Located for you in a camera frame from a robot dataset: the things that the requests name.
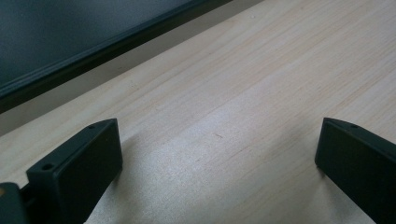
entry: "light wood surface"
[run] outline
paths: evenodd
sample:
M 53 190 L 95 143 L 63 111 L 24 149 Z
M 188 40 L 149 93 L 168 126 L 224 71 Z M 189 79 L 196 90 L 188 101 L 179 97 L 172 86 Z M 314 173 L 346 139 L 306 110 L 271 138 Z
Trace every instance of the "light wood surface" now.
M 2 136 L 0 180 L 117 118 L 87 223 L 372 223 L 314 164 L 324 117 L 396 142 L 396 1 L 263 1 Z

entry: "wood grain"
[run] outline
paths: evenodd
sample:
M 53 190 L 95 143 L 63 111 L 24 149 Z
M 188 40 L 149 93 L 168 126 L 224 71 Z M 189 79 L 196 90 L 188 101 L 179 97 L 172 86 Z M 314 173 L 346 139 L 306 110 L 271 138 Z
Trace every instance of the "wood grain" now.
M 396 142 L 395 24 L 394 0 L 263 1 L 2 136 L 0 179 L 117 118 L 87 223 L 372 223 L 314 157 L 324 117 Z

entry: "mounting hole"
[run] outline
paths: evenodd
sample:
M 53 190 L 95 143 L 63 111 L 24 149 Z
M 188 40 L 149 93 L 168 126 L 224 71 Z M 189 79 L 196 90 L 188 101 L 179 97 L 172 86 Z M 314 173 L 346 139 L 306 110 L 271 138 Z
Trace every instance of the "mounting hole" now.
M 48 164 L 43 165 L 43 167 L 41 167 L 41 169 L 42 170 L 50 170 L 50 169 L 52 169 L 52 167 L 53 167 L 53 164 L 48 163 Z

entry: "black plastic edge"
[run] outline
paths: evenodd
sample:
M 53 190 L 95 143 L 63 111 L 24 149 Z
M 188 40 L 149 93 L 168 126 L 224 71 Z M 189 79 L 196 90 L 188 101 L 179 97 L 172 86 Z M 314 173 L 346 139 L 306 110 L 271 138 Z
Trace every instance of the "black plastic edge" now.
M 44 69 L 45 71 L 40 72 L 40 78 L 29 80 L 27 81 L 28 83 L 23 80 L 20 80 L 21 84 L 13 83 L 11 85 L 14 85 L 14 88 L 6 87 L 6 90 L 0 90 L 0 113 L 4 113 L 17 105 L 31 100 L 72 78 L 88 72 L 102 63 L 120 56 L 122 53 L 134 49 L 159 35 L 175 29 L 183 23 L 191 21 L 231 1 L 232 0 L 207 0 L 198 5 L 195 3 L 187 7 L 182 6 L 182 10 L 177 8 L 167 13 L 163 16 L 161 21 L 151 24 L 149 27 L 135 34 L 126 36 L 122 40 L 99 49 L 73 63 L 61 65 L 59 68 L 52 70 Z

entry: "black plastic piece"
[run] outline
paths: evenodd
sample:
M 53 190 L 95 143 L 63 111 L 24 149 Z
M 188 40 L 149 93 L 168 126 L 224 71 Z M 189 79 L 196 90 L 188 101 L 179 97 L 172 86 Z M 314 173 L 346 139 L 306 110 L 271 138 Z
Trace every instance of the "black plastic piece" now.
M 14 183 L 0 184 L 0 223 L 29 224 L 20 188 Z
M 324 119 L 315 163 L 376 223 L 396 223 L 396 145 L 355 124 Z
M 2 0 L 0 113 L 231 0 Z
M 0 208 L 18 206 L 32 224 L 84 223 L 121 167 L 117 120 L 94 123 L 28 169 L 29 184 L 21 192 L 14 185 L 12 201 L 1 201 Z M 15 215 L 2 215 L 0 223 Z

